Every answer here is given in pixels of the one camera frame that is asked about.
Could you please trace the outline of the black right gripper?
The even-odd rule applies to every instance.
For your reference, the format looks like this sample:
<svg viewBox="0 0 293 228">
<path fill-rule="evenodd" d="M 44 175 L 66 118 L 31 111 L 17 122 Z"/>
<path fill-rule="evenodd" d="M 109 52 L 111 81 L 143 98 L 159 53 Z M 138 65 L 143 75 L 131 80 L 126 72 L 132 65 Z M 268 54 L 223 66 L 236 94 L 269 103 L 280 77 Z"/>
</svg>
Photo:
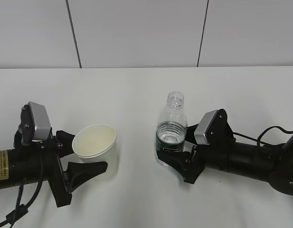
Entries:
<svg viewBox="0 0 293 228">
<path fill-rule="evenodd" d="M 198 123 L 189 126 L 186 131 L 185 141 L 193 144 L 191 152 L 156 152 L 160 161 L 172 167 L 183 177 L 184 182 L 190 184 L 195 183 L 205 167 L 227 170 L 227 154 L 234 144 L 234 134 L 225 109 L 218 109 L 210 125 L 206 134 L 208 145 L 198 145 L 198 126 Z"/>
</svg>

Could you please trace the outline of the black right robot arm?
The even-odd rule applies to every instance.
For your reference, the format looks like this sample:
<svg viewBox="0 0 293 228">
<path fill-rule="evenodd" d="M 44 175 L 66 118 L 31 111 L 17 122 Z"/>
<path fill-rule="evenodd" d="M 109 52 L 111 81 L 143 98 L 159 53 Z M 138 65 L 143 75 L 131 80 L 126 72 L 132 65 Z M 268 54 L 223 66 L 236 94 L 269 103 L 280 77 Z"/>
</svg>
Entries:
<svg viewBox="0 0 293 228">
<path fill-rule="evenodd" d="M 269 131 L 265 129 L 255 145 L 240 143 L 227 122 L 225 109 L 213 110 L 188 128 L 185 140 L 193 144 L 191 151 L 163 149 L 157 155 L 186 183 L 194 184 L 205 168 L 211 168 L 267 182 L 275 190 L 293 196 L 293 130 L 277 129 L 290 134 L 290 139 L 276 145 L 265 143 L 261 140 Z"/>
</svg>

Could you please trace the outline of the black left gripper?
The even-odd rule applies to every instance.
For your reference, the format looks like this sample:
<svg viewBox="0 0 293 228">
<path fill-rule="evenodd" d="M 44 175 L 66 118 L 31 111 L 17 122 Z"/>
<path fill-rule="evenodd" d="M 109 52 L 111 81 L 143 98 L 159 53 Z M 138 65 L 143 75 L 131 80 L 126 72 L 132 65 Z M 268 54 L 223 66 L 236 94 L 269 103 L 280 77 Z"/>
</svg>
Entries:
<svg viewBox="0 0 293 228">
<path fill-rule="evenodd" d="M 74 153 L 72 142 L 75 136 L 65 131 L 56 131 L 41 144 L 41 156 L 44 165 L 44 180 L 49 182 L 56 206 L 58 208 L 71 203 L 72 192 L 88 180 L 103 174 L 107 170 L 107 162 L 75 163 L 69 162 L 67 181 L 61 165 L 61 158 Z"/>
</svg>

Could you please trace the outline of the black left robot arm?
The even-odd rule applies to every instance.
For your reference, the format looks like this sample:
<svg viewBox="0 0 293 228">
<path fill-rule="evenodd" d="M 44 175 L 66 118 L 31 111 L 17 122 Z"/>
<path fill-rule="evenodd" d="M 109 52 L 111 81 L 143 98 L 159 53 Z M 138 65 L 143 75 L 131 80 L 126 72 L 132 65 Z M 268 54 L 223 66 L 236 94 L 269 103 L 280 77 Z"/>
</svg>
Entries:
<svg viewBox="0 0 293 228">
<path fill-rule="evenodd" d="M 63 170 L 61 158 L 73 154 L 74 135 L 57 131 L 41 142 L 22 144 L 16 132 L 14 148 L 0 151 L 0 189 L 48 181 L 57 207 L 71 203 L 72 192 L 88 180 L 107 171 L 105 161 L 92 163 L 69 162 Z"/>
</svg>

